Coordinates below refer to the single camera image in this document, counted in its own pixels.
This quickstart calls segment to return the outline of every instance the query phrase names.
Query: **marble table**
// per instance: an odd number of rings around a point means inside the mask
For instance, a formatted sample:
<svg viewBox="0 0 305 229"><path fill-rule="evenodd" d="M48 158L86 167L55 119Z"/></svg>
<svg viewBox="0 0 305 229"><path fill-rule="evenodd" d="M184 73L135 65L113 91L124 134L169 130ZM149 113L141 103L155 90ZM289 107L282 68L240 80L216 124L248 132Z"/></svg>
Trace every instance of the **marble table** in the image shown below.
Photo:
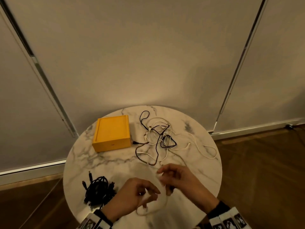
<svg viewBox="0 0 305 229"><path fill-rule="evenodd" d="M183 149L188 142L191 142L186 150L175 152L185 160L186 165L196 177L217 196L222 178L220 155L212 137L197 121L182 112L160 106L124 108L105 117L128 115L132 139L137 142L143 142L143 135L147 130L140 124L139 116L144 110L150 112L149 118L143 121L145 125L152 125L158 121L158 119L151 119L155 117L163 118L169 122L173 131L177 134L172 136L178 144L175 149ZM82 181L89 183L89 171L91 171L93 179L105 176L108 181L114 181L115 188L119 189L128 178L136 176L134 168L140 162L135 156L137 145L121 150L96 153L91 145L95 126L96 122L89 126L77 139L69 152L63 174L65 197L71 212L78 222L81 222L89 212L94 211L94 209L84 204L85 189ZM216 158L208 159L201 155L196 148L192 135L187 132L195 136L199 149L203 154L213 157L217 153ZM202 144L215 147L216 151L212 148L204 147ZM146 150L152 156L156 156L155 146L148 146ZM158 151L159 157L164 158L166 150L160 147ZM149 158L145 154L141 156L142 159ZM184 164L181 158L172 153L168 153L167 158L162 162L162 164L167 163ZM160 211L146 216L138 216L136 212L132 212L117 221L113 228L189 229L199 223L204 216L205 214L179 190L174 190L173 195L168 197L166 207Z"/></svg>

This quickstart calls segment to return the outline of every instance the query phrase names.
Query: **floor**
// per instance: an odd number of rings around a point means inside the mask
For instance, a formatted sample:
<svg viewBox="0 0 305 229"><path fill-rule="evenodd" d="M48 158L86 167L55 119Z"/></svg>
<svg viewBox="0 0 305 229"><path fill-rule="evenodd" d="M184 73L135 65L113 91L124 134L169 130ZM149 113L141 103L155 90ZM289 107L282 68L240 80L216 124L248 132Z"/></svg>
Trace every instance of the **floor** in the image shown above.
<svg viewBox="0 0 305 229"><path fill-rule="evenodd" d="M223 165L218 198L236 206L252 229L305 228L305 145L300 139L305 141L305 130L297 128L216 141ZM1 228L20 228L45 198L22 229L75 229L61 177L0 186Z"/></svg>

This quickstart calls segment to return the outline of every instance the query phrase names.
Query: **right hand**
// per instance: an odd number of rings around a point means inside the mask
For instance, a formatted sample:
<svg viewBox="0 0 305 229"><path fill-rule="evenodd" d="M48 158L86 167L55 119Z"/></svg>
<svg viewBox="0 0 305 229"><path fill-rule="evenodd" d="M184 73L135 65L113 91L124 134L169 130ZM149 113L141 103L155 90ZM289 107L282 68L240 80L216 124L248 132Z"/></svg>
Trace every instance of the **right hand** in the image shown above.
<svg viewBox="0 0 305 229"><path fill-rule="evenodd" d="M171 195L175 187L206 214L213 210L219 200L197 179L188 167L176 164L162 166L157 173L163 173L159 178L165 185L166 194Z"/></svg>

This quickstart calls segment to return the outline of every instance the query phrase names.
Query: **white panel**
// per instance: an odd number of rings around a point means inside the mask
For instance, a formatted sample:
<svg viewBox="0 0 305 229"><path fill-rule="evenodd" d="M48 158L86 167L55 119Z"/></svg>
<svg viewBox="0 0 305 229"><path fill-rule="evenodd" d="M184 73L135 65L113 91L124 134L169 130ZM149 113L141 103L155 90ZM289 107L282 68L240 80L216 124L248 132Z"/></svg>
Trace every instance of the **white panel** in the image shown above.
<svg viewBox="0 0 305 229"><path fill-rule="evenodd" d="M63 160L74 139L2 14L0 10L0 171Z"/></svg>
<svg viewBox="0 0 305 229"><path fill-rule="evenodd" d="M305 117L305 0L269 0L215 132Z"/></svg>
<svg viewBox="0 0 305 229"><path fill-rule="evenodd" d="M212 130L262 0L7 0L79 132L142 104Z"/></svg>

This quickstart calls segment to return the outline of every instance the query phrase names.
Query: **white marble surface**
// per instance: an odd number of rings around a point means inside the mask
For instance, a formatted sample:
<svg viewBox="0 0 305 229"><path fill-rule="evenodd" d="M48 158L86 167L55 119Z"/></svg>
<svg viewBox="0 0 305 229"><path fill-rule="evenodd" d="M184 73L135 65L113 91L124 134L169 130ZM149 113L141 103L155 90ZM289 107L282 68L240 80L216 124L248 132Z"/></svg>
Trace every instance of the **white marble surface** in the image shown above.
<svg viewBox="0 0 305 229"><path fill-rule="evenodd" d="M160 106L136 106L121 109L108 114L105 117L128 115L130 123L130 133L134 141L144 142L143 135L145 128L140 124L139 116L148 110L150 116L144 120L145 125L152 125L158 119L148 120L154 117L166 119L173 131L178 135L173 135L177 142L175 149L185 148L188 142L191 145L187 150L175 151L186 161L187 166L197 176L197 178L217 196L222 178L222 166L219 152L215 159L208 159L202 156L197 150L193 138L187 132L192 133L196 139L200 150L207 156L214 156L215 150L204 148L202 144L213 146L217 149L213 139L208 132L194 119L179 111ZM109 181L115 182L115 188L119 189L129 178L136 176L135 166L140 162L135 156L135 147L102 152L97 154L91 143L95 131L96 122L84 131L72 147L63 174L63 187L68 206L81 222L89 212L89 206L84 204L85 189L82 181L89 183L88 172L91 171L93 179L105 176ZM148 153L156 156L155 146L147 146ZM163 158L166 150L159 148L159 156ZM148 159L147 155L141 155L142 159ZM176 163L183 164L183 161L176 155L169 153L163 164ZM168 198L165 208L147 216L138 216L135 212L122 217L113 228L181 228L188 229L199 223L205 214L193 205L179 190L175 190Z"/></svg>

